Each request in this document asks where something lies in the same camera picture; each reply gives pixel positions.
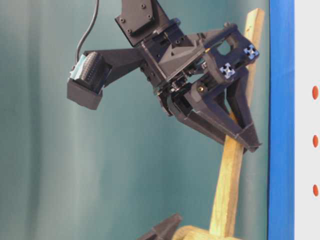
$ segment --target wooden piece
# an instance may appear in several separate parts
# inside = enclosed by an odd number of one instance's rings
[[[264,16],[265,12],[259,8],[251,11],[247,16],[244,35],[256,48],[260,45]],[[246,96],[250,105],[256,64],[251,64],[248,70]],[[234,235],[243,151],[244,147],[241,144],[228,136],[226,137],[210,222],[209,232],[211,235],[223,238]]]
[[[184,226],[175,232],[172,240],[239,240],[233,237],[214,236],[208,230],[195,226]]]
[[[199,232],[199,233],[209,234],[208,230],[204,230],[202,228],[189,225],[189,226],[180,227],[174,233],[172,240],[183,240],[190,232]]]
[[[240,240],[234,237],[223,237],[223,236],[215,236],[211,235],[209,232],[198,232],[198,231],[191,231],[189,232],[184,240]]]

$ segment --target red dot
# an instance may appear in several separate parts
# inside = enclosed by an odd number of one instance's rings
[[[312,89],[312,97],[316,100],[319,97],[319,89],[317,86],[314,86]]]
[[[313,194],[318,197],[319,196],[319,189],[317,185],[313,185]]]
[[[314,136],[313,136],[312,142],[313,142],[313,146],[314,146],[315,148],[318,147],[319,139],[318,139],[317,135],[314,135]]]

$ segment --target cable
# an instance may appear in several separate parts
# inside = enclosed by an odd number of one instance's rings
[[[78,43],[78,46],[76,47],[75,64],[77,64],[77,62],[79,61],[79,54],[80,54],[80,50],[81,50],[82,45],[84,44],[85,40],[87,39],[88,35],[90,34],[92,28],[94,27],[94,25],[96,23],[97,16],[98,16],[98,10],[99,10],[99,0],[96,0],[94,14],[93,14],[93,18],[90,23],[90,26],[86,30],[86,32],[83,34],[81,40]]]

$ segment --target blue frame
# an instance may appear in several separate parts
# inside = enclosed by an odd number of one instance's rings
[[[295,1],[270,0],[268,239],[293,240],[295,224]]]

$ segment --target robotic arm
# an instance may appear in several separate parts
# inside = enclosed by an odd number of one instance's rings
[[[95,110],[104,87],[140,68],[168,116],[221,144],[228,135],[251,152],[260,146],[245,95],[246,66],[259,52],[237,25],[185,35],[157,0],[122,0],[115,21],[133,48],[85,51],[71,72],[68,99]],[[225,55],[218,51],[223,42],[230,46]],[[201,76],[190,83],[193,75]]]

